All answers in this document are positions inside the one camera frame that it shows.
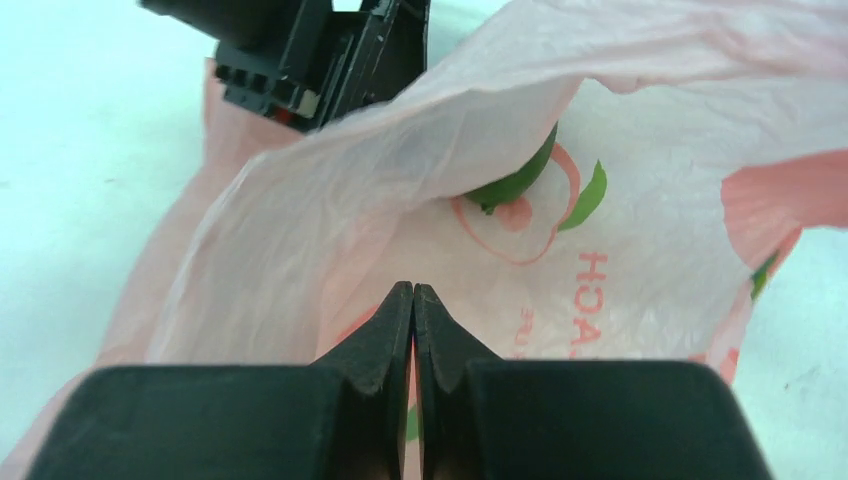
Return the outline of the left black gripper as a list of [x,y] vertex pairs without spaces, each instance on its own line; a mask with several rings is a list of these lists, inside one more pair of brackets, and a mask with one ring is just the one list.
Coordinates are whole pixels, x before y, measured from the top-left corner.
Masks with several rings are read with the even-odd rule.
[[392,100],[427,68],[428,0],[140,5],[216,39],[225,101],[300,132]]

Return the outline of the green fake lime in bag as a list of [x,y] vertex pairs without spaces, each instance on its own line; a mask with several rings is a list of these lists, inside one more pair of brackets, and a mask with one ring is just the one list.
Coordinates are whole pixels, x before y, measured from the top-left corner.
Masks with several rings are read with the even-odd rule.
[[501,205],[518,200],[535,183],[547,166],[555,145],[557,131],[558,125],[555,124],[544,143],[519,170],[472,190],[464,194],[464,197],[477,204],[486,215],[492,215]]

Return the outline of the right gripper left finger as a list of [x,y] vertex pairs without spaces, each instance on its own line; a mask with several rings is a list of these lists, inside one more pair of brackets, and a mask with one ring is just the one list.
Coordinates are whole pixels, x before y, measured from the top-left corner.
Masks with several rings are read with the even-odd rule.
[[73,391],[31,479],[399,479],[413,287],[308,365],[120,366]]

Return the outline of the pink plastic bag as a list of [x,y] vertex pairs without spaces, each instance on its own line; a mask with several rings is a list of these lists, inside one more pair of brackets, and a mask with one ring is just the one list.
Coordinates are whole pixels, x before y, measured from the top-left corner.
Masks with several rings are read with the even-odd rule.
[[[731,382],[847,475],[847,5],[437,1],[431,69],[298,146],[132,2],[1,6],[1,475],[94,370],[306,363],[399,280],[514,359]],[[547,166],[492,215],[464,194]]]

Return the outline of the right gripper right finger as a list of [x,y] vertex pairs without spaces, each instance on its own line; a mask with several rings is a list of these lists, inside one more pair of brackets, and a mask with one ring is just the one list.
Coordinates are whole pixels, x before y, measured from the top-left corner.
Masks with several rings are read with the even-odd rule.
[[767,479],[710,368],[666,360],[507,360],[414,290],[426,479]]

